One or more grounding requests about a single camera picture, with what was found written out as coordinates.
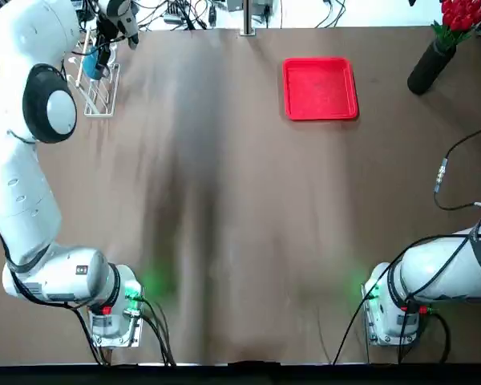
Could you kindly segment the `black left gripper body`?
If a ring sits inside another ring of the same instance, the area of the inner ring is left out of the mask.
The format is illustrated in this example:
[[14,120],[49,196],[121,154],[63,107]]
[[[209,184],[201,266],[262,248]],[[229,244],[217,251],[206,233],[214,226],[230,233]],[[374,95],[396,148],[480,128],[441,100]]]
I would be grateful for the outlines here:
[[119,33],[136,40],[136,19],[132,2],[98,2],[98,30],[108,39]]

